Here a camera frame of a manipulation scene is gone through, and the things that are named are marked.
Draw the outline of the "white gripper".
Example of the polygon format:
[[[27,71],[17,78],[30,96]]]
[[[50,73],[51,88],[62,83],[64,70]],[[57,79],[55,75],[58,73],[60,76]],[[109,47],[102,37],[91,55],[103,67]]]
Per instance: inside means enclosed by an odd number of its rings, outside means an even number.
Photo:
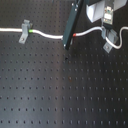
[[[72,8],[69,14],[69,18],[62,39],[63,46],[66,50],[68,50],[70,47],[76,23],[78,21],[78,17],[82,9],[83,1],[84,0],[75,0],[75,2],[72,4]],[[116,0],[100,0],[95,4],[87,5],[86,14],[91,22],[95,22],[99,19],[103,20],[104,9],[107,6],[110,6],[113,9],[114,13],[115,4]]]

